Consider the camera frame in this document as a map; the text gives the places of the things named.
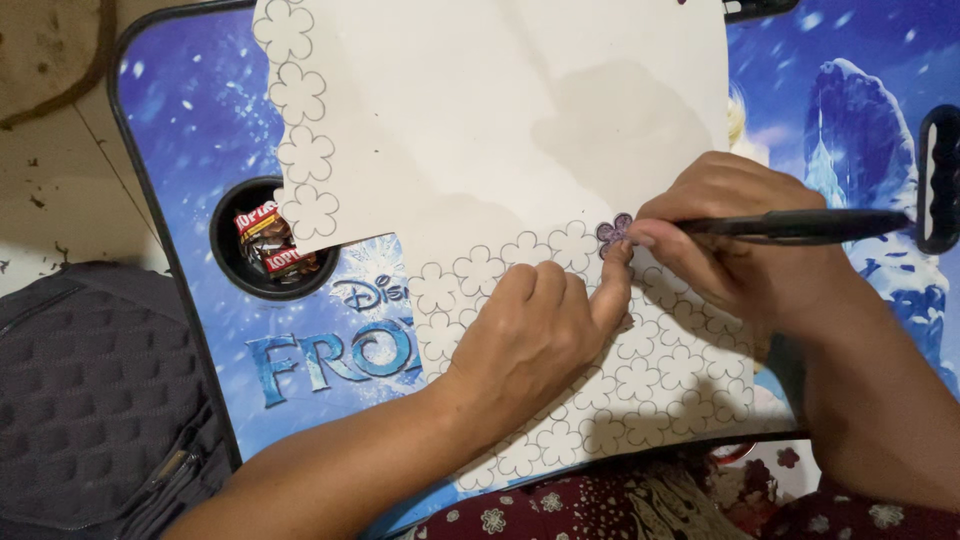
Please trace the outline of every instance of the fingernail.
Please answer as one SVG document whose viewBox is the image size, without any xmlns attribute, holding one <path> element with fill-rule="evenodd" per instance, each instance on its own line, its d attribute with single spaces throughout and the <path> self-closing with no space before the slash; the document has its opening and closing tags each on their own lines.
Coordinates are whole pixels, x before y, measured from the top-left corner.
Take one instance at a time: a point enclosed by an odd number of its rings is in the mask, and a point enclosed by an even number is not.
<svg viewBox="0 0 960 540">
<path fill-rule="evenodd" d="M 630 238 L 645 248 L 652 248 L 654 247 L 654 244 L 657 243 L 657 240 L 654 240 L 653 236 L 648 236 L 647 234 L 639 231 L 630 232 Z"/>
</svg>

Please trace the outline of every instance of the purple flower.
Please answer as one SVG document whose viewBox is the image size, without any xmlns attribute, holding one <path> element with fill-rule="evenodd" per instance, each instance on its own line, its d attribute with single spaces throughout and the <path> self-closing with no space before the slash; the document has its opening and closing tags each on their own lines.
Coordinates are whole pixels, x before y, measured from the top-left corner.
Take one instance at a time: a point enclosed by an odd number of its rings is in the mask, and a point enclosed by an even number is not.
<svg viewBox="0 0 960 540">
<path fill-rule="evenodd" d="M 596 237 L 603 242 L 600 245 L 600 258 L 607 258 L 607 252 L 616 242 L 627 237 L 627 228 L 634 222 L 634 217 L 629 213 L 618 213 L 613 224 L 601 223 L 597 225 Z"/>
</svg>

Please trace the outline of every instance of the kopiko candy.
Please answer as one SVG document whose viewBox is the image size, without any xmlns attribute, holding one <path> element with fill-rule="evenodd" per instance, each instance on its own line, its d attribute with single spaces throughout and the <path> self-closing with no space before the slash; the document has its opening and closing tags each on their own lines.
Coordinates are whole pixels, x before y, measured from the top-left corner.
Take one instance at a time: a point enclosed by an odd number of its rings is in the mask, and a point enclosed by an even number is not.
<svg viewBox="0 0 960 540">
<path fill-rule="evenodd" d="M 263 258 L 263 263 L 267 265 L 267 273 L 270 277 L 277 280 L 290 276 L 291 274 L 302 274 L 303 270 L 316 271 L 317 254 L 302 254 L 297 248 L 290 248 L 279 253 L 269 255 Z"/>
<path fill-rule="evenodd" d="M 277 204 L 267 201 L 252 212 L 241 213 L 233 218 L 240 233 L 240 243 L 246 244 L 260 237 L 290 236 L 290 226 L 276 213 Z"/>
</svg>

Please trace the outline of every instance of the black backpack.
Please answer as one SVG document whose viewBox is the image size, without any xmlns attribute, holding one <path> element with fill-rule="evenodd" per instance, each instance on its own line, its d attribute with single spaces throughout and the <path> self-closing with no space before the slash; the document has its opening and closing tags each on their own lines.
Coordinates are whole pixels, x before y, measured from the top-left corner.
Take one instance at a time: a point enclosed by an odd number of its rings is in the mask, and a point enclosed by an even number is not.
<svg viewBox="0 0 960 540">
<path fill-rule="evenodd" d="M 174 280 L 74 264 L 0 299 L 0 538 L 158 538 L 231 458 Z"/>
</svg>

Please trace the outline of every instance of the blonde hair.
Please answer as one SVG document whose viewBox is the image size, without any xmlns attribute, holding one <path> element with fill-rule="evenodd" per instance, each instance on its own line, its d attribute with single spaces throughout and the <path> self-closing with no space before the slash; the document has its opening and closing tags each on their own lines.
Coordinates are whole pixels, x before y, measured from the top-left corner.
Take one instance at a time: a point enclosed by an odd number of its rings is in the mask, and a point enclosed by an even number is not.
<svg viewBox="0 0 960 540">
<path fill-rule="evenodd" d="M 746 129 L 747 105 L 743 101 L 743 93 L 735 85 L 731 85 L 727 98 L 727 137 L 731 147 L 740 140 Z"/>
</svg>

